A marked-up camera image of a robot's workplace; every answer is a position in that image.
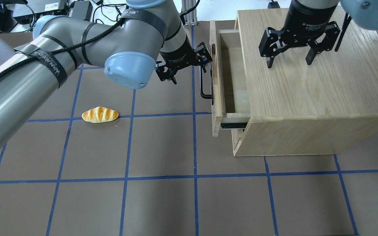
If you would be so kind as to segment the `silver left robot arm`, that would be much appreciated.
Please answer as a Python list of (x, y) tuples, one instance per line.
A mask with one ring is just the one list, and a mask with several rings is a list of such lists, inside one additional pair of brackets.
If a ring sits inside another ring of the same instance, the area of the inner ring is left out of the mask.
[(193, 48), (172, 0), (127, 0), (112, 26), (45, 15), (33, 41), (15, 48), (0, 66), (0, 148), (82, 64), (100, 66), (111, 81), (144, 88), (188, 66), (212, 62), (208, 46)]

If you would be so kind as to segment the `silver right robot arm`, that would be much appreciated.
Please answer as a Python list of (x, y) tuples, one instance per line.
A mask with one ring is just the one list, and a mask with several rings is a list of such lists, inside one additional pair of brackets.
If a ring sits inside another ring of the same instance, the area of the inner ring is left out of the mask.
[(378, 0), (293, 0), (284, 26), (264, 30), (260, 55), (271, 68), (277, 55), (309, 46), (305, 60), (311, 65), (321, 52), (339, 50), (351, 21), (363, 29), (378, 30)]

